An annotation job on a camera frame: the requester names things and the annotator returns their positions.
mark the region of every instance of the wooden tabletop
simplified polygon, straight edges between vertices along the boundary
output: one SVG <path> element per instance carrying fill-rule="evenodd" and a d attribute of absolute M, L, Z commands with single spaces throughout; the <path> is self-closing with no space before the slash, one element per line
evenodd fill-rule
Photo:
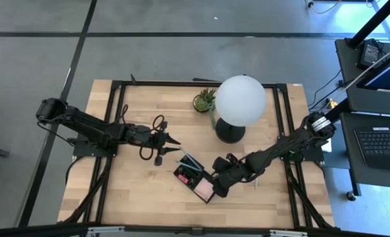
<path fill-rule="evenodd" d="M 104 118 L 111 82 L 94 81 L 87 113 Z M 124 103 L 129 105 L 125 115 L 126 122 L 152 126 L 157 115 L 164 115 L 168 121 L 166 131 L 181 142 L 182 147 L 203 164 L 208 172 L 213 171 L 212 163 L 218 156 L 225 157 L 227 153 L 233 153 L 242 158 L 252 151 L 275 144 L 279 132 L 272 90 L 266 89 L 267 106 L 264 116 L 256 124 L 246 127 L 245 136 L 240 142 L 225 144 L 211 128 L 208 115 L 193 109 L 192 100 L 201 89 L 181 86 L 126 86 Z M 288 90 L 296 128 L 308 114 L 305 93 L 298 84 L 288 85 Z M 280 101 L 285 132 L 289 134 L 281 95 Z M 104 224 L 293 227 L 287 181 L 280 160 L 274 160 L 266 172 L 258 177 L 256 190 L 254 182 L 238 183 L 230 188 L 226 198 L 215 196 L 209 204 L 205 204 L 173 175 L 178 166 L 176 161 L 183 157 L 182 152 L 166 154 L 159 167 L 154 166 L 153 159 L 142 160 L 138 152 L 138 147 L 130 145 L 120 145 L 118 148 L 107 189 L 102 219 Z M 59 213 L 60 221 L 72 214 L 87 194 L 94 160 L 93 157 L 83 158 L 71 169 Z M 333 224 L 322 171 L 311 162 L 304 162 L 302 166 L 308 197 L 325 220 Z M 97 203 L 98 197 L 95 198 L 90 220 L 95 219 Z M 300 221 L 304 224 L 298 197 L 297 207 Z"/>

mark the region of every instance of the plant pot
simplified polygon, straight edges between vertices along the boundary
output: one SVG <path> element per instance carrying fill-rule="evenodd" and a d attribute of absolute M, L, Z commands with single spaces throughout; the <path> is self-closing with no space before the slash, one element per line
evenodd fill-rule
<path fill-rule="evenodd" d="M 196 106 L 195 106 L 195 100 L 196 100 L 196 98 L 198 98 L 199 97 L 199 95 L 196 95 L 194 98 L 193 98 L 193 108 L 197 111 L 197 112 L 199 112 L 199 113 L 206 113 L 206 112 L 208 112 L 208 110 L 209 109 L 207 109 L 207 110 L 205 110 L 205 111 L 200 111 L 200 110 L 198 110 L 197 108 L 196 108 Z"/>

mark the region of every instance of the keyboard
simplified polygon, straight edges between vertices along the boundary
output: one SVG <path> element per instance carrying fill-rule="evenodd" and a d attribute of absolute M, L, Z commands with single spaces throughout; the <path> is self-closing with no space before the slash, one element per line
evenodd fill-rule
<path fill-rule="evenodd" d="M 368 167 L 390 170 L 390 127 L 354 129 L 364 162 Z"/>

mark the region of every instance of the floor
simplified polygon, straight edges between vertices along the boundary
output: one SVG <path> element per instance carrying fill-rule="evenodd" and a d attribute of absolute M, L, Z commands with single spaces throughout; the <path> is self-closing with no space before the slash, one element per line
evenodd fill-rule
<path fill-rule="evenodd" d="M 248 74 L 261 82 L 301 83 L 312 103 L 314 92 L 339 70 L 334 39 L 353 35 L 375 13 L 365 3 L 352 2 L 316 14 L 303 0 L 100 0 L 90 33 L 271 32 L 291 38 L 157 34 L 79 42 L 78 37 L 53 33 L 81 32 L 90 4 L 91 0 L 0 0 L 0 148 L 11 152 L 8 158 L 0 158 L 0 228 L 17 224 L 45 143 L 46 132 L 36 126 L 35 112 L 42 99 L 61 94 L 66 78 L 73 80 L 67 101 L 79 108 L 85 108 L 94 79 L 127 80 L 130 73 L 140 80 L 225 80 Z M 322 11 L 332 5 L 317 1 L 315 7 Z M 387 25 L 390 28 L 390 16 Z M 42 34 L 2 37 L 9 35 L 2 32 Z M 317 38 L 315 33 L 325 34 Z M 390 38 L 382 25 L 374 33 L 381 40 Z M 78 64 L 72 59 L 79 59 Z M 335 81 L 318 98 L 333 90 Z M 76 135 L 65 128 L 59 128 L 59 134 Z M 30 224 L 56 222 L 71 154 L 71 147 L 55 140 Z M 348 171 L 325 171 L 338 227 L 390 235 L 390 188 L 362 185 L 363 196 L 350 202 L 345 199 L 351 189 Z"/>

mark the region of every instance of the lamp shade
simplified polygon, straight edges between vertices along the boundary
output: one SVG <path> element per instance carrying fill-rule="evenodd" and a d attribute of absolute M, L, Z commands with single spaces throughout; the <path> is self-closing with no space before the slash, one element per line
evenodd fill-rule
<path fill-rule="evenodd" d="M 266 92 L 254 78 L 234 76 L 218 88 L 215 106 L 228 124 L 247 126 L 258 121 L 265 112 Z"/>

